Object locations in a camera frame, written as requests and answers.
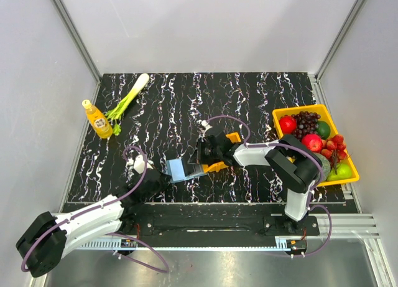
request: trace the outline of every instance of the green apple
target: green apple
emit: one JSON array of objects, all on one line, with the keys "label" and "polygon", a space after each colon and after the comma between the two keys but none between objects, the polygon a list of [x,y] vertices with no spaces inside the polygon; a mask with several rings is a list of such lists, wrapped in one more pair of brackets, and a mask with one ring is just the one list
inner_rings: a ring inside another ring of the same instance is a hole
[{"label": "green apple", "polygon": [[328,181],[343,180],[351,178],[353,176],[351,168],[347,164],[343,163],[337,164],[336,168],[337,168],[337,173],[334,167],[331,169],[330,174],[328,176]]}]

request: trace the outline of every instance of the lime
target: lime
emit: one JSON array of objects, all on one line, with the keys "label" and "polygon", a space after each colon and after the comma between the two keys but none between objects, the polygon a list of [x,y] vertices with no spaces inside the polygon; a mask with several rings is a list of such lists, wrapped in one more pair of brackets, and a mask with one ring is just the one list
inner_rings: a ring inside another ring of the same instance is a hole
[{"label": "lime", "polygon": [[319,133],[321,139],[329,138],[330,127],[329,127],[328,123],[326,123],[324,121],[319,121],[318,122],[317,133]]}]

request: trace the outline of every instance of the bunch of grapes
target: bunch of grapes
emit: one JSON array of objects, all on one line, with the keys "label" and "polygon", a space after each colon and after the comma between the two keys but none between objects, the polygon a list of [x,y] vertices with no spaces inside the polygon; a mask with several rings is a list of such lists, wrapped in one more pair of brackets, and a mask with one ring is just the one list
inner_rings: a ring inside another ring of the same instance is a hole
[{"label": "bunch of grapes", "polygon": [[294,135],[299,141],[301,141],[306,134],[318,134],[318,120],[321,118],[321,115],[301,111],[297,115],[293,114],[292,117],[297,123],[297,128],[292,132],[292,135]]}]

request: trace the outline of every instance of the fruit basket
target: fruit basket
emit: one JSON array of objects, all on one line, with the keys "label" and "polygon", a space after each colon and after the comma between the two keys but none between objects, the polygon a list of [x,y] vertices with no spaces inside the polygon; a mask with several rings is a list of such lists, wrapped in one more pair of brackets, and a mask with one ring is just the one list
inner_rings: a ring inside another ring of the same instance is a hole
[{"label": "fruit basket", "polygon": [[[293,108],[280,108],[274,110],[272,112],[272,116],[274,118],[274,126],[276,128],[278,137],[283,137],[282,129],[279,125],[279,120],[285,115],[299,114],[301,111],[311,111],[317,113],[321,116],[320,121],[326,122],[330,127],[330,136],[334,136],[338,134],[335,124],[331,119],[331,116],[325,105],[307,105],[307,106],[296,106]],[[346,159],[342,160],[343,163],[347,164],[351,169],[352,176],[348,179],[341,179],[335,181],[324,181],[319,184],[319,186],[331,186],[333,184],[346,184],[349,182],[355,182],[359,180],[359,174],[354,166],[353,160],[348,155]]]}]

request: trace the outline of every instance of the bottle cap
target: bottle cap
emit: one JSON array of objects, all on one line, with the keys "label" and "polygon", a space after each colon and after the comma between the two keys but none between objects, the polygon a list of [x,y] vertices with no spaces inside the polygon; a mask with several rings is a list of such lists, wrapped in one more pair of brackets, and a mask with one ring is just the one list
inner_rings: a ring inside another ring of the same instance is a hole
[{"label": "bottle cap", "polygon": [[91,108],[91,106],[92,106],[91,102],[88,99],[83,100],[81,105],[83,105],[84,108]]}]

